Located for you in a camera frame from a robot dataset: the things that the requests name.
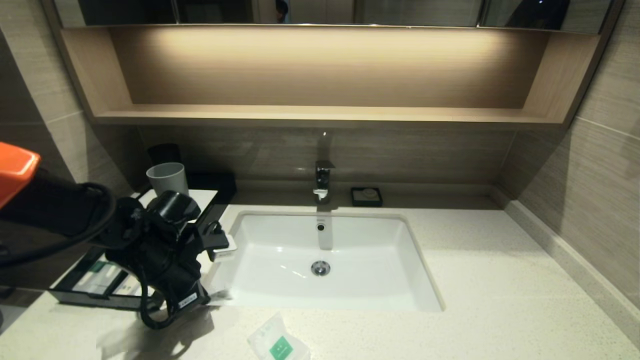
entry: soap bar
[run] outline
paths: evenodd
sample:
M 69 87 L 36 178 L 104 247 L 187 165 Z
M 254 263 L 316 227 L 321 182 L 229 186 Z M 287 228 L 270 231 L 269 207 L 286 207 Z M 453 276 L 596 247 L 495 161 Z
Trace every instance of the soap bar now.
M 382 194 L 378 188 L 351 188 L 351 202 L 354 206 L 379 208 Z

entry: white sink basin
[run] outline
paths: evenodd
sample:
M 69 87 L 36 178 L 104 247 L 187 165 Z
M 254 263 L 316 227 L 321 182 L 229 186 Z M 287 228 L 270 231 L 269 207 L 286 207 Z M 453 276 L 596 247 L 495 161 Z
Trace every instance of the white sink basin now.
M 216 305 L 442 311 L 400 219 L 241 215 L 232 235 L 235 258 L 206 286 L 229 292 Z M 316 261 L 330 265 L 328 274 L 312 272 Z

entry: faucet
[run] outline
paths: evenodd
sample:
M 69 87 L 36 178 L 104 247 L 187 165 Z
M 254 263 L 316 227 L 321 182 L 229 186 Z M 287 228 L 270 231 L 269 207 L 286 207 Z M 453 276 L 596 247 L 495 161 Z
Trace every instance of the faucet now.
M 335 168 L 331 161 L 316 161 L 316 188 L 314 189 L 316 204 L 329 203 L 329 175 Z

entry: cup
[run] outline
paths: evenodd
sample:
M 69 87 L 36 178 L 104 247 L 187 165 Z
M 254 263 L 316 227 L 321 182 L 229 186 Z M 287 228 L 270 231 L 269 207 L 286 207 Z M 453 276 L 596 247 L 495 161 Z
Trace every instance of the cup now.
M 167 190 L 189 196 L 187 177 L 181 163 L 164 163 L 151 167 L 147 170 L 147 177 L 157 196 Z

